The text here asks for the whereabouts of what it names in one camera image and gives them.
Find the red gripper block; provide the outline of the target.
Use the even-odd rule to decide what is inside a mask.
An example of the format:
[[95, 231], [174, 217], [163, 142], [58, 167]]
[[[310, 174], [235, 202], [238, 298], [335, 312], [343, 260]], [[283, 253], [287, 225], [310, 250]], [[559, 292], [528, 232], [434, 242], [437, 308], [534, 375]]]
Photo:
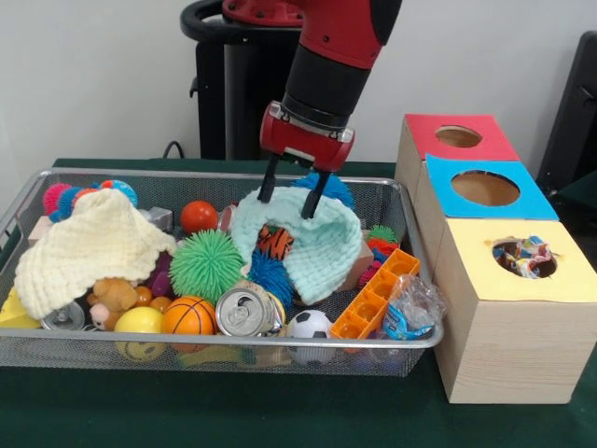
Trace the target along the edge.
[[316, 170], [303, 180], [310, 191], [301, 210], [304, 219], [313, 218], [325, 191], [329, 172], [337, 172], [345, 163], [354, 144], [355, 132], [351, 128], [326, 131], [292, 118], [279, 102], [266, 107], [260, 128], [260, 144], [271, 153], [258, 194], [258, 200], [269, 203], [276, 184], [275, 172], [279, 155], [289, 154], [309, 162]]

